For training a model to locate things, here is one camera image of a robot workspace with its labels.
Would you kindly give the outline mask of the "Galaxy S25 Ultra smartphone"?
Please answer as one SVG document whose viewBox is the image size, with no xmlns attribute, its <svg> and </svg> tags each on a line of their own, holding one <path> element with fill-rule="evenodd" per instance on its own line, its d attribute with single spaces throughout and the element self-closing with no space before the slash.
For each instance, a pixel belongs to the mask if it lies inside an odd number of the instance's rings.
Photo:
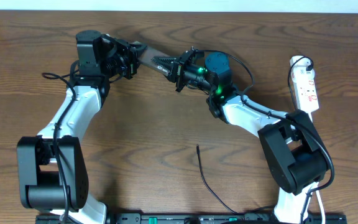
<svg viewBox="0 0 358 224">
<path fill-rule="evenodd" d="M 164 76 L 168 76 L 170 74 L 170 69 L 165 68 L 159 62 L 156 62 L 154 58 L 160 57 L 169 57 L 169 55 L 149 47 L 145 44 L 145 50 L 138 56 L 138 61 L 149 68 L 154 69 L 155 71 L 163 74 Z"/>
</svg>

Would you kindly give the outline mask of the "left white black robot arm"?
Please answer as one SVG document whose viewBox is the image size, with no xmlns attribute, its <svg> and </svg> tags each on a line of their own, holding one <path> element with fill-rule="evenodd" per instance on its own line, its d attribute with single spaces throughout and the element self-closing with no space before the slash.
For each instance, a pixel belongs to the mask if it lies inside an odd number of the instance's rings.
<svg viewBox="0 0 358 224">
<path fill-rule="evenodd" d="M 147 45 L 84 30 L 76 48 L 68 75 L 42 74 L 63 81 L 66 97 L 46 127 L 17 143 L 19 195 L 23 207 L 51 213 L 59 223 L 106 223 L 107 205 L 89 192 L 81 141 L 110 85 L 136 74 Z"/>
</svg>

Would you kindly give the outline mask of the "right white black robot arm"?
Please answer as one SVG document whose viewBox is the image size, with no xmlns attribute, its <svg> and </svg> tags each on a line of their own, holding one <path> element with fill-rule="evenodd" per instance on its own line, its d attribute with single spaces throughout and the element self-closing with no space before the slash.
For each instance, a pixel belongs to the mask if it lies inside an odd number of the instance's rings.
<svg viewBox="0 0 358 224">
<path fill-rule="evenodd" d="M 304 223 L 312 195 L 329 187 L 334 165 L 310 116 L 303 110 L 275 111 L 238 90 L 229 65 L 233 56 L 218 50 L 191 49 L 177 57 L 155 55 L 151 61 L 176 85 L 208 94 L 211 114 L 239 126 L 260 140 L 268 168 L 280 187 L 273 214 L 282 223 Z"/>
</svg>

